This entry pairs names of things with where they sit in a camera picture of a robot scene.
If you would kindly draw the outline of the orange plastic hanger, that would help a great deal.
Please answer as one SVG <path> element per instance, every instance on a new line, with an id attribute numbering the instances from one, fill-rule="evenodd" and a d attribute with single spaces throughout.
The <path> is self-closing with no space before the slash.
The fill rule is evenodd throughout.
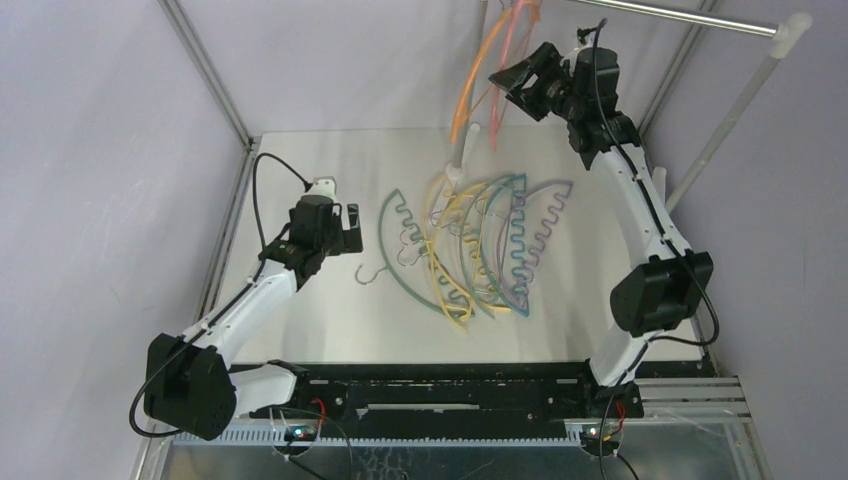
<path id="1" fill-rule="evenodd" d="M 500 16 L 488 31 L 479 35 L 479 45 L 475 48 L 471 65 L 460 91 L 449 128 L 449 142 L 456 144 L 462 127 L 469 126 L 480 104 L 489 99 L 490 144 L 497 146 L 497 135 L 503 121 L 504 108 L 499 106 L 499 95 L 487 87 L 482 93 L 475 94 L 475 86 L 485 61 L 496 40 L 501 41 L 498 50 L 498 66 L 504 67 L 508 60 L 517 59 L 526 51 L 529 37 L 539 20 L 539 6 L 535 1 L 512 1 L 502 9 Z"/>

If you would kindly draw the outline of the light green plastic hanger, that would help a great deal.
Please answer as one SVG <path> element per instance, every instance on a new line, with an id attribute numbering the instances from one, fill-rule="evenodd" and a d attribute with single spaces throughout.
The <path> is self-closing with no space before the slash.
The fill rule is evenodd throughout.
<path id="1" fill-rule="evenodd" d="M 501 178 L 495 177 L 486 182 L 476 183 L 468 187 L 460 196 L 463 201 L 460 208 L 458 233 L 460 271 L 472 312 L 482 314 L 490 319 L 495 318 L 497 307 L 490 300 L 486 300 L 483 294 L 490 294 L 488 288 L 491 286 L 491 282 L 480 287 L 477 286 L 478 270 L 482 263 L 481 235 L 482 226 L 486 219 L 486 210 L 478 212 L 476 205 L 481 199 L 487 200 L 489 190 L 500 181 Z"/>

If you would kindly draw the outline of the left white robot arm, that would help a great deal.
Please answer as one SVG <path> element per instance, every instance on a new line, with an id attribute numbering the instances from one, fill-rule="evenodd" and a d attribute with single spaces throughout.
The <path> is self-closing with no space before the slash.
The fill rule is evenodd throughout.
<path id="1" fill-rule="evenodd" d="M 247 340 L 275 309 L 296 295 L 329 257 L 363 250 L 358 204 L 303 196 L 290 220 L 260 251 L 257 271 L 224 306 L 177 336 L 153 339 L 145 381 L 131 408 L 168 425 L 168 434 L 214 440 L 231 420 L 277 406 L 298 417 L 311 407 L 311 388 L 299 369 L 270 360 L 249 370 L 232 368 Z"/>

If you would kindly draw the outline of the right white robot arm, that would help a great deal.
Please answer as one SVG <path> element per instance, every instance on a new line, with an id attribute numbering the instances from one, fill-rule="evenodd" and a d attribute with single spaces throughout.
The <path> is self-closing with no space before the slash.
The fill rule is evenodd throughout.
<path id="1" fill-rule="evenodd" d="M 634 378 L 652 343 L 679 342 L 674 332 L 705 301 L 714 269 L 710 254 L 692 249 L 665 208 L 638 130 L 617 108 L 619 74 L 610 49 L 562 55 L 545 42 L 488 78 L 533 120 L 565 120 L 571 148 L 604 189 L 623 234 L 631 270 L 610 292 L 614 325 L 588 361 L 593 379 L 577 391 L 592 416 L 616 405 L 615 386 Z"/>

